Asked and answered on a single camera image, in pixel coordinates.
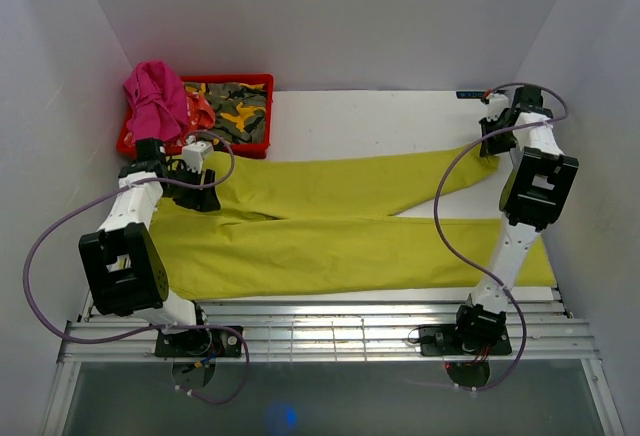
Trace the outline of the yellow-green trousers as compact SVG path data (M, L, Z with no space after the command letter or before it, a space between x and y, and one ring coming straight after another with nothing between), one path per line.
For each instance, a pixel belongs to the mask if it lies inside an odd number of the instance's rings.
M460 149L273 162L216 153L228 172L217 211L163 199L150 227L171 289L190 300L471 287L498 242L497 219L407 211L493 176L497 157Z

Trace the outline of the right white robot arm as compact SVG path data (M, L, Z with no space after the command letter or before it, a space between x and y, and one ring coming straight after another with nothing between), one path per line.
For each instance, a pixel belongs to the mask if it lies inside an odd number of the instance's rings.
M507 154L512 170L503 187L501 232L488 271L456 314L451 338L467 354L487 355L508 342L506 312L511 292L534 243L560 217L579 170L577 158L563 152L553 132L554 115L544 103L546 89L510 84L482 97L482 157Z

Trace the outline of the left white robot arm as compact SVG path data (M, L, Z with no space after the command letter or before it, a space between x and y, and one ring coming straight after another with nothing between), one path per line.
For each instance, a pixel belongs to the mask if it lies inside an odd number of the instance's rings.
M167 270L150 235L154 211L163 197L198 212L220 209L215 172L204 167L213 152L207 141L194 141L171 160L162 141L136 143L136 158L118 174L122 190L106 220L79 240L79 253L97 311L102 315L137 316L190 355L205 353L212 332L196 303L170 289Z

